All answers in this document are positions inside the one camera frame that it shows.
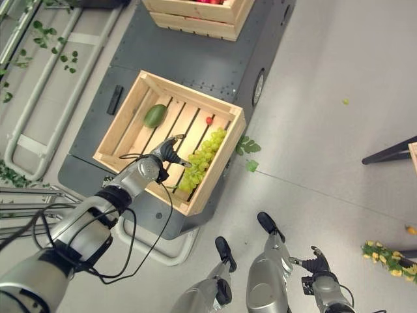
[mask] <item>green grapes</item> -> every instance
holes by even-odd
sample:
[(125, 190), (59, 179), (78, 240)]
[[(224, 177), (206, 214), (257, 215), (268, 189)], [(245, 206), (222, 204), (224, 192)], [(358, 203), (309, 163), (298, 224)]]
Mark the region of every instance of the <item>green grapes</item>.
[(226, 131), (219, 127), (217, 131), (211, 134), (209, 140), (203, 141), (200, 150), (196, 150), (192, 155), (188, 155), (188, 162), (192, 166), (184, 170), (184, 175), (178, 185), (180, 190), (190, 193), (203, 181), (206, 170), (213, 161), (225, 136)]

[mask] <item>black cable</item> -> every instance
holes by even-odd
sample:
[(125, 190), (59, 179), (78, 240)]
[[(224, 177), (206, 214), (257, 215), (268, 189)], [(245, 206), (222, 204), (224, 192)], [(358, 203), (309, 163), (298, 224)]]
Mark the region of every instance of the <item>black cable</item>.
[(128, 160), (130, 158), (138, 159), (142, 156), (141, 153), (125, 153), (124, 155), (119, 156), (122, 160)]
[(1, 243), (0, 243), (0, 251), (2, 251), (2, 249), (4, 249), (7, 245), (9, 245), (12, 241), (14, 241), (15, 239), (17, 239), (19, 236), (23, 235), (26, 231), (28, 231), (33, 225), (36, 224), (38, 218), (47, 210), (47, 209), (64, 209), (64, 208), (68, 208), (68, 207), (72, 207), (74, 208), (73, 205), (69, 205), (67, 203), (53, 203), (48, 205), (47, 207), (38, 210), (35, 215), (33, 215), (32, 219), (30, 221), (28, 221), (28, 223), (23, 226), (22, 228), (20, 228), (18, 231), (14, 232), (12, 235), (10, 235), (9, 237), (7, 237), (6, 239), (4, 239)]
[(342, 287), (343, 289), (347, 290), (347, 292), (349, 292), (349, 295), (351, 295), (351, 298), (352, 298), (352, 307), (354, 308), (354, 297), (353, 297), (352, 291), (344, 285), (340, 285), (340, 287)]
[(99, 277), (99, 279), (102, 281), (102, 283), (103, 283), (103, 284), (105, 284), (105, 285), (110, 285), (110, 284), (113, 284), (113, 283), (118, 282), (118, 281), (120, 281), (120, 280), (123, 280), (123, 279), (126, 279), (126, 278), (130, 278), (130, 277), (133, 277), (134, 275), (136, 275), (136, 273), (139, 271), (139, 269), (140, 269), (140, 268), (142, 267), (142, 265), (145, 263), (145, 261), (146, 261), (146, 259), (148, 258), (149, 254), (150, 254), (150, 253), (154, 250), (154, 248), (155, 248), (156, 244), (158, 243), (159, 239), (161, 238), (162, 234), (164, 233), (164, 231), (165, 231), (165, 229), (166, 229), (166, 227), (167, 227), (167, 225), (168, 225), (168, 222), (169, 222), (169, 220), (171, 219), (171, 216), (172, 216), (172, 213), (173, 213), (174, 207), (173, 207), (172, 198), (171, 198), (171, 195), (169, 194), (168, 189), (165, 187), (165, 185), (164, 185), (164, 184), (161, 184), (161, 185), (163, 186), (163, 188), (164, 188), (164, 189), (165, 189), (165, 191), (167, 192), (167, 195), (168, 195), (168, 198), (169, 198), (169, 202), (170, 202), (170, 204), (171, 204), (171, 211), (170, 211), (170, 213), (169, 213), (168, 219), (167, 219), (167, 221), (166, 221), (166, 223), (165, 223), (164, 227), (162, 228), (162, 231), (160, 232), (160, 234), (159, 234), (158, 238), (155, 240), (154, 244), (151, 246), (151, 248), (149, 249), (149, 251), (147, 252), (147, 254), (145, 255), (145, 257), (142, 259), (142, 262), (141, 262), (141, 263), (138, 265), (138, 267), (136, 268), (136, 270), (135, 270), (132, 274), (130, 274), (130, 275), (126, 275), (126, 276), (123, 276), (123, 277), (117, 278), (117, 279), (115, 279), (115, 280), (111, 280), (111, 281), (109, 281), (109, 282), (106, 282), (106, 281), (103, 279), (103, 277), (101, 276), (101, 274), (100, 274), (100, 273), (99, 273), (99, 272), (98, 272), (98, 271), (97, 271), (94, 267), (91, 267), (91, 271), (92, 271), (92, 273), (91, 273), (91, 274), (98, 276), (98, 277)]
[(79, 233), (81, 233), (88, 225), (90, 225), (91, 223), (93, 223), (94, 221), (96, 221), (96, 220), (98, 220), (99, 218), (102, 218), (103, 216), (106, 216), (106, 215), (109, 215), (109, 214), (112, 214), (112, 213), (114, 213), (114, 212), (118, 212), (119, 210), (118, 209), (113, 209), (113, 210), (110, 210), (110, 211), (108, 211), (108, 212), (105, 212), (105, 213), (101, 213), (101, 214), (99, 214), (99, 215), (97, 215), (97, 216), (95, 216), (94, 218), (92, 218), (90, 221), (88, 221), (88, 223), (85, 223), (84, 225), (83, 225), (83, 227), (81, 227), (79, 230), (77, 230), (76, 231), (76, 233), (71, 237), (71, 239), (69, 240), (69, 242), (66, 244), (66, 246), (65, 246), (65, 250), (68, 252), (68, 249), (71, 247), (71, 244), (72, 244), (72, 242), (74, 241), (74, 239), (79, 235)]
[[(117, 209), (114, 210), (110, 210), (108, 212), (102, 213), (100, 215), (97, 215), (96, 217), (94, 217), (93, 219), (91, 219), (88, 223), (86, 223), (85, 225), (83, 225), (83, 227), (81, 227), (69, 240), (68, 244), (66, 245), (66, 250), (68, 250), (69, 247), (71, 247), (72, 242), (74, 241), (74, 239), (79, 235), (79, 233), (81, 231), (83, 231), (88, 225), (90, 225), (91, 223), (93, 223), (95, 220), (98, 220), (99, 218), (101, 218), (102, 216), (114, 213), (115, 211), (118, 211)], [(137, 228), (137, 216), (135, 214), (135, 212), (131, 209), (131, 208), (126, 208), (126, 211), (131, 212), (131, 214), (133, 215), (133, 219), (134, 219), (134, 229), (132, 232), (132, 240), (130, 241), (130, 246), (129, 246), (129, 251), (128, 251), (128, 256), (126, 257), (126, 261), (123, 265), (123, 268), (120, 270), (120, 272), (116, 275), (103, 275), (100, 274), (100, 276), (104, 277), (104, 278), (117, 278), (119, 276), (121, 276), (124, 271), (126, 270), (126, 268), (128, 267), (129, 261), (130, 261), (130, 256), (132, 255), (132, 251), (133, 251), (133, 245), (134, 245), (134, 241), (135, 241), (135, 235), (136, 235), (136, 228)]]

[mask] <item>small green debris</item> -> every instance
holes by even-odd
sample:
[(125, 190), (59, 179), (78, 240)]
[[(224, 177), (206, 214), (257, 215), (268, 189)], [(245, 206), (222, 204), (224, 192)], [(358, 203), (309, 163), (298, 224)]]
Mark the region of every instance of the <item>small green debris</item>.
[(254, 171), (256, 171), (258, 165), (259, 165), (259, 163), (256, 162), (255, 160), (250, 160), (246, 163), (246, 169), (253, 173)]

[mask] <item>wooden crate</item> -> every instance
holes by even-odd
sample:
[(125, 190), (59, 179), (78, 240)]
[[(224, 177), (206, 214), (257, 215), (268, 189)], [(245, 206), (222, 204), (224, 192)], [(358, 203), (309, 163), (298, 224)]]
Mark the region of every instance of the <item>wooden crate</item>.
[(410, 143), (409, 150), (410, 150), (412, 162), (414, 163), (414, 167), (416, 168), (416, 173), (417, 173), (417, 142)]
[(163, 28), (236, 41), (255, 0), (225, 0), (222, 5), (187, 0), (143, 0)]
[[(155, 104), (166, 105), (167, 115), (159, 127), (148, 128), (143, 124), (143, 117)], [(208, 116), (213, 118), (211, 126), (206, 123)], [(194, 215), (204, 209), (245, 126), (242, 108), (141, 71), (93, 158), (119, 173), (129, 163), (119, 156), (125, 153), (146, 154), (166, 138), (185, 134), (186, 137), (174, 148), (181, 158), (187, 159), (213, 131), (219, 127), (226, 129), (226, 137), (201, 184), (190, 194), (171, 190), (174, 208), (184, 215)], [(168, 162), (164, 163), (164, 168), (169, 174), (164, 185), (176, 186), (184, 168)], [(162, 186), (151, 183), (146, 191), (169, 205)]]

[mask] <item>gray floor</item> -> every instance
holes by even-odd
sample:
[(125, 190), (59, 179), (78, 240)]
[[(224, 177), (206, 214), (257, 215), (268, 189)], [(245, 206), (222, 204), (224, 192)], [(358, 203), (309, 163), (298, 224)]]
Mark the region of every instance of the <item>gray floor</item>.
[[(310, 245), (324, 251), (339, 280), (352, 289), (358, 312), (414, 312), (416, 286), (363, 259), (360, 245), (376, 239), (392, 248), (415, 248), (404, 224), (417, 225), (416, 173), (411, 161), (363, 166), (360, 160), (416, 135), (416, 10), (417, 3), (407, 0), (298, 0), (248, 127), (262, 147), (251, 156), (260, 163), (257, 172), (246, 172), (244, 158), (232, 165), (219, 208), (186, 263), (164, 267), (148, 261), (137, 276), (114, 286), (80, 274), (59, 312), (169, 312), (217, 263), (218, 235), (227, 238), (238, 262), (234, 300), (224, 312), (245, 312), (248, 269), (266, 240), (255, 221), (260, 210), (276, 219), (294, 256), (310, 257)], [(52, 183), (129, 12), (53, 161)], [(118, 271), (126, 249), (115, 241), (98, 268)], [(16, 259), (3, 254), (2, 264), (7, 268), (30, 251), (32, 242), (18, 241), (9, 248)], [(132, 264), (142, 257), (135, 252)], [(288, 283), (294, 313), (317, 312), (314, 298), (302, 293), (304, 275), (297, 269)]]

